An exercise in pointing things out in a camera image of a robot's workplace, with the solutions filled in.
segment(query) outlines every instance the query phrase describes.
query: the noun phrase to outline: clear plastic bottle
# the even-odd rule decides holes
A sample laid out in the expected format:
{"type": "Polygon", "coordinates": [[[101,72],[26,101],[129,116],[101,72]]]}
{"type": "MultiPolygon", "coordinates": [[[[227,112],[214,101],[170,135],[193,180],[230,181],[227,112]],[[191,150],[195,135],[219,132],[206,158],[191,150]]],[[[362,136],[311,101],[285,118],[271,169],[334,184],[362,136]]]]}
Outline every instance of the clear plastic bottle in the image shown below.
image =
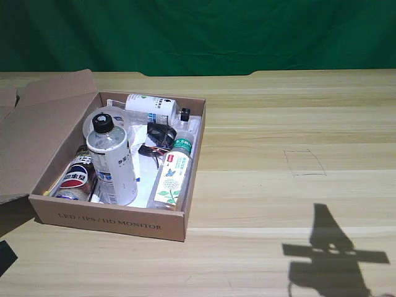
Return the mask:
{"type": "Polygon", "coordinates": [[[181,210],[187,192],[191,172],[191,150],[194,136],[179,131],[173,149],[163,156],[147,207],[154,209],[181,210]]]}
{"type": "Polygon", "coordinates": [[[110,204],[127,205],[137,195],[127,132],[114,126],[111,116],[105,113],[94,116],[92,123],[87,146],[103,198],[110,204]]]}

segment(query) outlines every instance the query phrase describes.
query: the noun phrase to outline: wood grain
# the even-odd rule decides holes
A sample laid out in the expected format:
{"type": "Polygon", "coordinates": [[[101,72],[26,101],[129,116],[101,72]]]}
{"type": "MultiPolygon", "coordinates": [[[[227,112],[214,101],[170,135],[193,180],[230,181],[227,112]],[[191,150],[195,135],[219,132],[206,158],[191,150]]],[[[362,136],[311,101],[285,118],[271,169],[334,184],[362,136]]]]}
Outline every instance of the wood grain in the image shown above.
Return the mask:
{"type": "MultiPolygon", "coordinates": [[[[0,87],[50,75],[1,73],[0,87]]],[[[326,296],[356,296],[360,277],[373,295],[396,295],[396,70],[95,79],[100,90],[208,100],[186,242],[30,220],[2,237],[19,259],[0,296],[288,296],[291,262],[311,260],[285,256],[282,244],[311,246],[318,203],[355,249],[390,263],[319,261],[323,278],[310,275],[312,286],[292,295],[319,296],[312,287],[328,284],[326,296]]]]}

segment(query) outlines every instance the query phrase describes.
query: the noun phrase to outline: cardboard box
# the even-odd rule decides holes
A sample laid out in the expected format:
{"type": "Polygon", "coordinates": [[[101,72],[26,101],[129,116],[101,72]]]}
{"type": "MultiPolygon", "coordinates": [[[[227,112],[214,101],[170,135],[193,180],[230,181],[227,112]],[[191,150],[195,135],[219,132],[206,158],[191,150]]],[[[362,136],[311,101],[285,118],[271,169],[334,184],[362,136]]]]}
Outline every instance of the cardboard box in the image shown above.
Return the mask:
{"type": "Polygon", "coordinates": [[[18,107],[1,123],[3,133],[0,201],[29,194],[43,223],[86,230],[184,241],[204,133],[205,100],[169,97],[202,116],[187,197],[181,211],[140,209],[42,196],[84,143],[82,124],[107,99],[128,93],[98,92],[90,70],[27,85],[18,107]]]}

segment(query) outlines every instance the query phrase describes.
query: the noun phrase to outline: green backdrop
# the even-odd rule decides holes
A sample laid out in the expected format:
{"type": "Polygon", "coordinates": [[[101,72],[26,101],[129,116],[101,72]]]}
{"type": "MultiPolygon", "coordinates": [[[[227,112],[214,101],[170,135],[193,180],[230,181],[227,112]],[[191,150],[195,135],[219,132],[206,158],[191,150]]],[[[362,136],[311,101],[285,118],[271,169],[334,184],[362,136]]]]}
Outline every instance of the green backdrop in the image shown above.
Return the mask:
{"type": "Polygon", "coordinates": [[[0,0],[0,71],[396,67],[396,0],[0,0]]]}

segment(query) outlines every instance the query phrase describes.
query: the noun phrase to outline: bottle cap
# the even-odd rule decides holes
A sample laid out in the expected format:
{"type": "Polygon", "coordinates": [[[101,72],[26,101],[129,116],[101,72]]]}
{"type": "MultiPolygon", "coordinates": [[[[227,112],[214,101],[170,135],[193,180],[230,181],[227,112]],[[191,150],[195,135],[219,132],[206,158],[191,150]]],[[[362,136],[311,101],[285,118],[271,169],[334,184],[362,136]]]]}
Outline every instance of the bottle cap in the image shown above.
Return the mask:
{"type": "Polygon", "coordinates": [[[180,121],[188,122],[188,120],[190,119],[190,112],[191,110],[189,108],[182,108],[180,114],[180,121]]]}
{"type": "Polygon", "coordinates": [[[97,114],[92,119],[93,130],[96,133],[107,133],[114,128],[113,119],[107,113],[97,114]]]}

